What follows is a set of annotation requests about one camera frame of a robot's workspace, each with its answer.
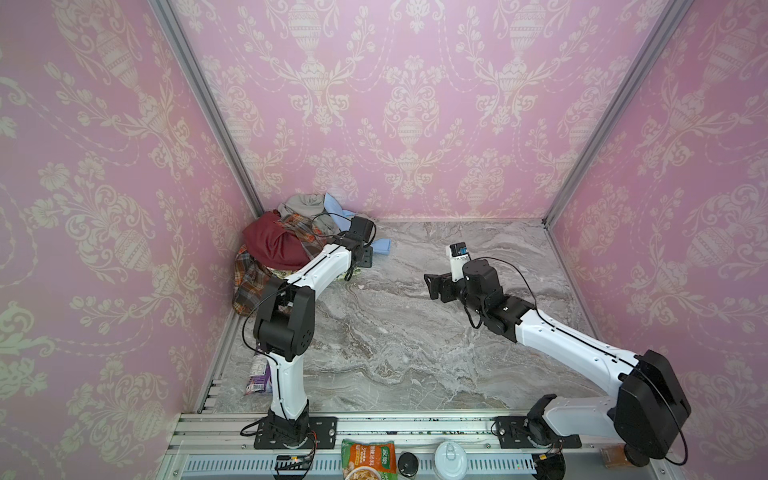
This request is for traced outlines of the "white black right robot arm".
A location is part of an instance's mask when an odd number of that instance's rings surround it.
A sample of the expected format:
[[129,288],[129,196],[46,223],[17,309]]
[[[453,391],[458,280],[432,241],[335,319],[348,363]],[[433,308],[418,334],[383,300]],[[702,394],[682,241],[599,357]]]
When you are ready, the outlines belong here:
[[643,466],[667,457],[691,406],[670,361],[647,350],[635,354],[579,332],[543,313],[534,299],[506,293],[490,257],[455,257],[450,272],[424,277],[429,295],[458,301],[474,328],[537,350],[586,377],[599,397],[542,396],[528,411],[532,442],[550,447],[574,435],[618,439],[628,460]]

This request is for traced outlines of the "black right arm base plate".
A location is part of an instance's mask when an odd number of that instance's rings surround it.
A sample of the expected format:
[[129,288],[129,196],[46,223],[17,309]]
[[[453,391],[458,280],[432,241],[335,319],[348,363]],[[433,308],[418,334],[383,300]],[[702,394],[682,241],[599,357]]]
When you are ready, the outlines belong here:
[[496,417],[491,433],[498,439],[502,449],[579,449],[582,447],[578,435],[559,436],[540,421],[525,416]]

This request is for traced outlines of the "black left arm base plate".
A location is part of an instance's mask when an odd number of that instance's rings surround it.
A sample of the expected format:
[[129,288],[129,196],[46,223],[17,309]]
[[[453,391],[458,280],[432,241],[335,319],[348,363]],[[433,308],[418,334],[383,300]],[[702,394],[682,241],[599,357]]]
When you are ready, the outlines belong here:
[[310,449],[332,450],[336,445],[338,418],[309,416],[298,420],[267,416],[259,420],[254,435],[255,450]]

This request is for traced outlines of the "light blue shirt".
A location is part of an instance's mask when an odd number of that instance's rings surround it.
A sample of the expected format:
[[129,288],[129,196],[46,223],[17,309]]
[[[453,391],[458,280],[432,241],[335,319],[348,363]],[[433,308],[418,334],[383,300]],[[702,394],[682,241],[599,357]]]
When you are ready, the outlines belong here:
[[[324,209],[341,231],[346,231],[351,225],[354,212],[345,210],[341,204],[329,193],[324,195]],[[390,239],[374,239],[371,243],[375,254],[389,255],[391,251]]]

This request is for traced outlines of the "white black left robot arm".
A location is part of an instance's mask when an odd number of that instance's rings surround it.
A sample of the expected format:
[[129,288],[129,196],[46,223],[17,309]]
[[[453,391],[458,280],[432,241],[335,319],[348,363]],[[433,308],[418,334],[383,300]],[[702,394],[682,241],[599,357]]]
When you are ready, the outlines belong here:
[[308,415],[303,368],[315,333],[316,300],[334,281],[371,266],[375,235],[371,219],[354,216],[299,269],[267,283],[254,309],[253,336],[271,374],[271,417],[296,423]]

